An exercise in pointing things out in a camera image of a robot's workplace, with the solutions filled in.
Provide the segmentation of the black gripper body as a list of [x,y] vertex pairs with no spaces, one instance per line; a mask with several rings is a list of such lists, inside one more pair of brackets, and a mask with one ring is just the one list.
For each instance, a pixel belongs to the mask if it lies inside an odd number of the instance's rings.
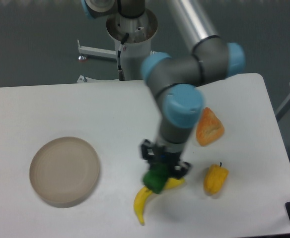
[[171,176],[171,166],[180,161],[180,153],[168,152],[165,146],[153,146],[154,158],[147,160],[149,167],[152,164],[166,164]]

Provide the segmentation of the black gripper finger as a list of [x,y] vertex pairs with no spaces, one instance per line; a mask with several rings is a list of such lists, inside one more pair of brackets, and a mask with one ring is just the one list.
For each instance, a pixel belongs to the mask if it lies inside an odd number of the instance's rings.
[[141,149],[142,159],[152,160],[154,158],[153,146],[154,144],[148,139],[145,139],[141,143],[140,149]]
[[171,166],[171,177],[175,179],[183,178],[192,168],[192,164],[179,161],[177,164]]

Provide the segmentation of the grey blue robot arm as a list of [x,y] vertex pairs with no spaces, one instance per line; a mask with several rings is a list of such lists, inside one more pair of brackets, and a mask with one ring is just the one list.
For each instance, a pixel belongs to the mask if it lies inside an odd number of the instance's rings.
[[167,2],[190,51],[179,59],[151,53],[150,42],[158,22],[145,1],[84,0],[81,4],[87,16],[107,17],[107,31],[116,44],[119,79],[142,79],[161,112],[156,141],[145,140],[141,146],[142,157],[149,163],[144,181],[183,177],[190,164],[182,162],[180,156],[203,109],[203,98],[196,87],[243,71],[243,49],[217,34],[196,0]]

